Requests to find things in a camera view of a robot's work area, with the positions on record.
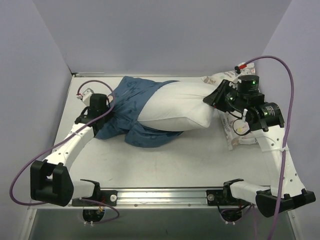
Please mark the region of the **blue letter print pillowcase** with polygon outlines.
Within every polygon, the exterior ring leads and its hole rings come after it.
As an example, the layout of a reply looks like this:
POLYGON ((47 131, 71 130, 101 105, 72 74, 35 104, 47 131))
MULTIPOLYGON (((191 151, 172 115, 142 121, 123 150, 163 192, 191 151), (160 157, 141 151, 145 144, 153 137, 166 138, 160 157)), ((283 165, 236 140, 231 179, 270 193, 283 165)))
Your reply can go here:
POLYGON ((181 131, 163 131, 143 126, 138 117, 147 101, 163 86, 172 80, 156 82, 153 80, 125 76, 113 90, 115 107, 111 116, 101 130, 95 135, 96 139, 108 140, 124 135, 124 141, 140 148, 158 148, 176 139, 181 131))

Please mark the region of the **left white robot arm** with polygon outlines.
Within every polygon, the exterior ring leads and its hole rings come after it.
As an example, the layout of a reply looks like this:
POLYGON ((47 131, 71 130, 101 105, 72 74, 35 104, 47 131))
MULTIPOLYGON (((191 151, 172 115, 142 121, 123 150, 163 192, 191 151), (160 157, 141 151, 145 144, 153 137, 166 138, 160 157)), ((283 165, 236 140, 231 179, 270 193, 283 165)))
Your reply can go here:
POLYGON ((83 199, 95 206, 101 201, 100 184, 94 180, 73 180, 70 168, 82 149, 97 135, 104 124, 111 119, 112 107, 107 95, 93 93, 87 106, 74 121, 66 138, 57 149, 30 166, 30 197, 65 207, 70 201, 83 199))

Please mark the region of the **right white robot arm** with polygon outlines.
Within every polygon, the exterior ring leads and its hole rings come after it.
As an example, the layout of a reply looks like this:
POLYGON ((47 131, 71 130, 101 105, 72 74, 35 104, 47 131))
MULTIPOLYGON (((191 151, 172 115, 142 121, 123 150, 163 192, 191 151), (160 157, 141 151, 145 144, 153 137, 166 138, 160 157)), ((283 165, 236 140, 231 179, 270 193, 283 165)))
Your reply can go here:
POLYGON ((270 179, 269 186, 240 178, 226 181, 222 200, 228 205, 240 201, 254 204, 269 218, 313 203, 316 196, 306 189, 295 169, 286 143, 289 123, 276 103, 265 101, 259 81, 257 75, 242 75, 237 83, 224 79, 203 102, 224 113, 236 112, 236 119, 248 124, 246 133, 257 140, 270 179))

